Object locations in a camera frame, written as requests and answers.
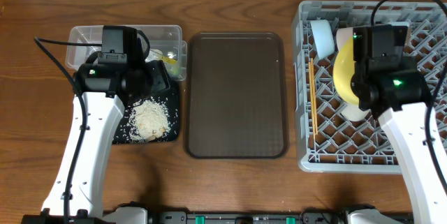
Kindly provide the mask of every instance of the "clear plastic container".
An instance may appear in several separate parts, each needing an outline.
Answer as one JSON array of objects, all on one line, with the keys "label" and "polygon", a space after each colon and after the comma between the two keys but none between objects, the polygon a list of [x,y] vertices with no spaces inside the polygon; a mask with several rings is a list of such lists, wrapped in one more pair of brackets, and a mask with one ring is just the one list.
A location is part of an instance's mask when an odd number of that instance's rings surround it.
[{"label": "clear plastic container", "polygon": [[[126,25],[141,30],[149,39],[151,53],[165,56],[166,70],[174,80],[186,79],[187,43],[182,40],[182,28],[177,25]],[[76,26],[71,29],[71,43],[102,43],[103,26]],[[77,70],[87,57],[101,47],[68,46],[66,65]]]}]

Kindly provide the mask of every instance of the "transparent bin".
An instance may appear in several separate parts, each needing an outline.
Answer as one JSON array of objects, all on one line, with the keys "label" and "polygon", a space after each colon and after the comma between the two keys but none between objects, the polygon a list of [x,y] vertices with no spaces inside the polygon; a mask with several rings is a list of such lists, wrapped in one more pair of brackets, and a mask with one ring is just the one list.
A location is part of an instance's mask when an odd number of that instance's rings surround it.
[{"label": "transparent bin", "polygon": [[[388,138],[371,114],[362,121],[346,120],[347,104],[332,81],[337,52],[314,64],[318,135],[312,136],[309,60],[318,58],[310,21],[328,20],[335,36],[338,28],[368,25],[375,1],[303,1],[292,22],[295,66],[298,166],[306,172],[358,172],[399,174],[400,167]],[[404,56],[414,57],[418,70],[433,92],[447,61],[447,21],[435,3],[385,2],[376,22],[409,22],[410,44]],[[434,110],[444,148],[447,149],[447,84],[438,94]]]},{"label": "transparent bin", "polygon": [[[182,28],[177,25],[126,25],[141,30],[149,39],[151,51],[165,56],[177,56],[177,62],[165,62],[169,76],[177,81],[186,79],[187,43],[182,40]],[[103,26],[76,26],[71,29],[71,43],[102,43]],[[77,70],[87,57],[101,47],[68,46],[66,65]]]}]

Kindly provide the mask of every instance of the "rice pile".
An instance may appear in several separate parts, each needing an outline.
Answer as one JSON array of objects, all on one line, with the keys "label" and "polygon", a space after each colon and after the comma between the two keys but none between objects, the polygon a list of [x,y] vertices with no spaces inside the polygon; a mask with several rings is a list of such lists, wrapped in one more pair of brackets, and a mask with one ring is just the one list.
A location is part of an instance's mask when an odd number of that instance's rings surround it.
[{"label": "rice pile", "polygon": [[131,127],[130,141],[146,142],[169,133],[168,108],[165,103],[151,100],[144,101],[132,109],[127,126]]}]

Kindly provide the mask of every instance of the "dark gray tray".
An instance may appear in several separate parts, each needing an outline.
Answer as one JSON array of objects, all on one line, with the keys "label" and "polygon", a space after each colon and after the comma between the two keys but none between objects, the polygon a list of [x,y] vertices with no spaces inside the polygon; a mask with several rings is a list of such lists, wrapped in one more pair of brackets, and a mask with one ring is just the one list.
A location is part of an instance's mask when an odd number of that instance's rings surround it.
[{"label": "dark gray tray", "polygon": [[185,149],[277,158],[288,148],[284,50],[273,33],[200,33],[188,62]]}]

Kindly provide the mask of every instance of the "wooden table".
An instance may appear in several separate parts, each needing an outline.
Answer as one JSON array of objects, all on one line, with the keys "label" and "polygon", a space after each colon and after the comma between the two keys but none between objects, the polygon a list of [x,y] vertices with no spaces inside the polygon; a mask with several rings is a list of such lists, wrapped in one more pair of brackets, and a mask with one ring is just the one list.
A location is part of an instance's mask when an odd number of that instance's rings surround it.
[{"label": "wooden table", "polygon": [[[282,37],[286,54],[290,148],[283,158],[197,160],[185,153],[183,137],[113,146],[105,209],[135,200],[154,210],[288,213],[370,203],[385,212],[411,211],[399,175],[315,174],[298,168],[291,22],[301,1],[7,0],[0,18],[0,223],[39,213],[71,125],[71,86],[33,37],[68,40],[72,27],[91,24],[178,24],[186,41],[201,31],[271,31]],[[65,47],[48,47],[65,61]]]}]

